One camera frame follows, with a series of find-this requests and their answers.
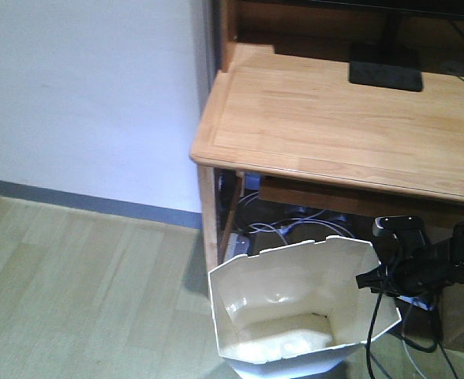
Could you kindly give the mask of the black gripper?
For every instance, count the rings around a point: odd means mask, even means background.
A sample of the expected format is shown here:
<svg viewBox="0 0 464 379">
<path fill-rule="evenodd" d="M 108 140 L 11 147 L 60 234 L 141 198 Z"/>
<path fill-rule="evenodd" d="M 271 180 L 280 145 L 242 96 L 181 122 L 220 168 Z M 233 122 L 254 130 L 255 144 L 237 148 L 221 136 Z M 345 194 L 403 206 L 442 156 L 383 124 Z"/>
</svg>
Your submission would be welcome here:
<svg viewBox="0 0 464 379">
<path fill-rule="evenodd" d="M 423 237 L 395 238 L 399 248 L 389 263 L 356 276 L 357 287 L 389 296 L 415 297 L 456 283 L 453 269 L 458 239 L 430 244 Z"/>
</svg>

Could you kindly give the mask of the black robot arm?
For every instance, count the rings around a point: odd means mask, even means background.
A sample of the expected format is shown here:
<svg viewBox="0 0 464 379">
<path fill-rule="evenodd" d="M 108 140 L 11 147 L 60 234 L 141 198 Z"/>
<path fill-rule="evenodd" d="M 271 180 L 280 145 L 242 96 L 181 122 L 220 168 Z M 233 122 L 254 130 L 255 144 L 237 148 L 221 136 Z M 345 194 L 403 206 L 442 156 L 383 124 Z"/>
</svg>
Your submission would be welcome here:
<svg viewBox="0 0 464 379">
<path fill-rule="evenodd" d="M 429 241 L 425 224 L 417 216 L 378 217 L 373 234 L 394 236 L 399 250 L 390 262 L 356 276 L 358 288 L 392 297 L 417 297 L 464 284 L 464 222 L 455 225 L 450 238 L 437 243 Z"/>
</svg>

